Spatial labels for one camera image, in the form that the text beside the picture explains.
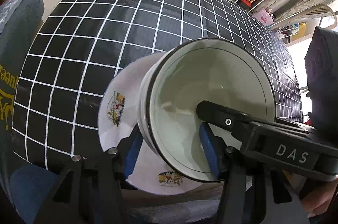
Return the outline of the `person's right hand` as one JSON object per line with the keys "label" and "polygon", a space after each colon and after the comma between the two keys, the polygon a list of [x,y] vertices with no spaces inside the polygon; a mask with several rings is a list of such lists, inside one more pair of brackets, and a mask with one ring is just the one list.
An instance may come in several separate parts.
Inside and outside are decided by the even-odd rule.
{"label": "person's right hand", "polygon": [[336,188],[337,179],[320,186],[301,200],[308,218],[321,215],[327,211],[332,198],[337,196]]}

